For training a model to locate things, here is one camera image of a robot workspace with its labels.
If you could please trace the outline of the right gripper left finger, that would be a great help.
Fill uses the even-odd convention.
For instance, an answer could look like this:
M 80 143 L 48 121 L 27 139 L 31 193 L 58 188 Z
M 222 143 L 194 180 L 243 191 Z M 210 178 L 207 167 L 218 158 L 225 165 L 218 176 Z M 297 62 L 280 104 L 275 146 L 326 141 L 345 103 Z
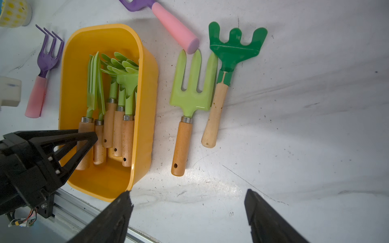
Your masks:
M 130 191 L 121 193 L 69 242 L 123 243 L 127 235 L 133 208 Z

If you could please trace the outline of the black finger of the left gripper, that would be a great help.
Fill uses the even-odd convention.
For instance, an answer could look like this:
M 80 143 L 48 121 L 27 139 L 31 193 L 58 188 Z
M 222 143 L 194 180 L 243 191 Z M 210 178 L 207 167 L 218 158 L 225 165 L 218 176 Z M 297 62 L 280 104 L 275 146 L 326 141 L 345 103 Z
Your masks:
M 64 185 L 97 141 L 95 132 L 78 130 L 19 131 L 13 152 L 48 185 Z

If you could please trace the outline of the metal base rail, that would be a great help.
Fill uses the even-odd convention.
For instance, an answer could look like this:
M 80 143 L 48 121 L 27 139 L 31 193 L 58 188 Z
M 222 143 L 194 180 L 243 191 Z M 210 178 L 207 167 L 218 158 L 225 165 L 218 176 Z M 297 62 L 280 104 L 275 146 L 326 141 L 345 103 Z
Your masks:
M 70 239 L 87 226 L 101 211 L 59 189 L 54 195 L 53 214 L 47 225 L 64 239 Z

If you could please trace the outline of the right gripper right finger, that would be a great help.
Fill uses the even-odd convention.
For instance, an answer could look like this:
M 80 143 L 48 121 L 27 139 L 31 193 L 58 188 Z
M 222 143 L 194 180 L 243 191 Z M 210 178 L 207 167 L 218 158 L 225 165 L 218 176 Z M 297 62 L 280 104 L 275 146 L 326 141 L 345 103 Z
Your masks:
M 308 243 L 257 192 L 248 189 L 244 205 L 254 243 Z

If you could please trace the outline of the green fork wooden handle long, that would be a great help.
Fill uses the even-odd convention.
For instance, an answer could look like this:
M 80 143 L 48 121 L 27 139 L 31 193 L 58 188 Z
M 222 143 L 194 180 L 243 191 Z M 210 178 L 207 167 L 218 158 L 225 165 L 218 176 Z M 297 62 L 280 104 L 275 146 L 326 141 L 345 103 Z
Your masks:
M 218 57 L 212 53 L 209 56 L 205 81 L 202 92 L 197 91 L 202 56 L 196 50 L 192 57 L 189 80 L 186 90 L 182 90 L 182 83 L 186 67 L 186 52 L 182 50 L 177 59 L 173 87 L 170 97 L 170 105 L 179 106 L 183 116 L 179 123 L 175 151 L 172 161 L 171 173 L 180 177 L 184 175 L 192 133 L 192 116 L 196 110 L 208 111 L 213 99 Z

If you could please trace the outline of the patterned small bowl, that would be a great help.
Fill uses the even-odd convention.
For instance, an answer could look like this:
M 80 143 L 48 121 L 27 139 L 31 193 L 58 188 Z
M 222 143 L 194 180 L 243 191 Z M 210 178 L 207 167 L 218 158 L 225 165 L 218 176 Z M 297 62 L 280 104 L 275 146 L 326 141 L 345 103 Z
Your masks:
M 32 19 L 32 7 L 24 0 L 1 1 L 1 27 L 27 26 Z

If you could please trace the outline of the purple fork pink handle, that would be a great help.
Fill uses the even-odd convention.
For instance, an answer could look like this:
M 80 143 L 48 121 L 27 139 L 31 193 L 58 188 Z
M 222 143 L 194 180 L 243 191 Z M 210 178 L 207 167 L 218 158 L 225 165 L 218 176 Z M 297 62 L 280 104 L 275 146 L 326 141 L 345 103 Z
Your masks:
M 153 14 L 188 54 L 194 54 L 199 48 L 200 40 L 198 37 L 156 1 L 120 0 L 120 2 L 130 12 L 137 12 L 145 7 L 150 8 Z
M 40 73 L 36 77 L 34 86 L 29 96 L 29 101 L 27 104 L 27 108 L 25 111 L 25 116 L 29 118 L 39 118 L 41 116 L 42 107 L 44 103 L 44 98 L 46 95 L 46 86 L 47 86 L 47 73 L 59 66 L 59 63 L 62 58 L 63 48 L 65 42 L 55 33 L 50 32 L 46 28 L 42 29 L 37 24 L 35 25 L 41 32 L 45 34 L 42 48 L 39 52 L 37 58 L 37 64 L 40 68 Z M 49 39 L 49 36 L 53 38 L 52 45 L 48 53 L 45 53 L 45 48 Z M 60 40 L 60 46 L 58 50 L 58 54 L 56 57 L 53 56 L 56 41 Z

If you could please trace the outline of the green rake wooden handle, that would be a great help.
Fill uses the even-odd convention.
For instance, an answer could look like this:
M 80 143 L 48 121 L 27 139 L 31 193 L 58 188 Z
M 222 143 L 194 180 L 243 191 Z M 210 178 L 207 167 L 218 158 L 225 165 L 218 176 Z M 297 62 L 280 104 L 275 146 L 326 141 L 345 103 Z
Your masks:
M 103 132 L 103 146 L 105 148 L 112 148 L 113 146 L 113 128 L 114 128 L 114 112 L 118 106 L 118 87 L 119 84 L 116 81 L 116 73 L 110 71 L 108 66 L 112 66 L 111 58 L 102 53 L 102 66 L 101 71 L 108 74 L 111 78 L 110 89 L 107 102 L 105 104 L 106 113 L 104 115 L 104 132 Z
M 137 89 L 138 71 L 130 67 L 130 63 L 125 60 L 122 65 L 114 58 L 107 59 L 106 69 L 103 70 L 111 76 L 111 86 L 109 91 L 109 104 L 114 100 L 117 104 L 114 112 L 112 147 L 115 157 L 122 156 L 122 124 L 134 120 L 134 92 Z
M 125 114 L 122 128 L 122 165 L 130 167 L 132 165 L 132 151 L 134 139 L 134 115 L 136 107 L 136 95 L 138 86 L 139 66 L 119 52 L 114 52 L 119 67 L 113 71 L 117 74 L 117 82 L 125 89 Z

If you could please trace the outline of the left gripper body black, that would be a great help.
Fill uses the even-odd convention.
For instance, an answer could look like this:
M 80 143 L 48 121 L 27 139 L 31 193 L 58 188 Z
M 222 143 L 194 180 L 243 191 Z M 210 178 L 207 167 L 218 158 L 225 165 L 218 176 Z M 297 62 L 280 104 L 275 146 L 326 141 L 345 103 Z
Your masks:
M 58 189 L 56 133 L 9 133 L 1 140 L 1 214 L 41 206 Z

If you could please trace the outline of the dark green small rake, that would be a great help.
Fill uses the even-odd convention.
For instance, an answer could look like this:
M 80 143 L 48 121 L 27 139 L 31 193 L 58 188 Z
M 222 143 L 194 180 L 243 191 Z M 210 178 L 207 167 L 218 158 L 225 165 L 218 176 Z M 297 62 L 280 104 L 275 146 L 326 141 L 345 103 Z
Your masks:
M 222 42 L 219 38 L 219 24 L 215 21 L 209 24 L 210 49 L 222 61 L 222 66 L 217 78 L 209 118 L 201 140 L 204 147 L 214 148 L 216 146 L 221 113 L 227 91 L 231 86 L 235 67 L 238 63 L 259 55 L 267 33 L 266 28 L 256 29 L 253 32 L 251 43 L 244 45 L 241 43 L 242 31 L 239 28 L 233 28 L 230 31 L 229 40 Z

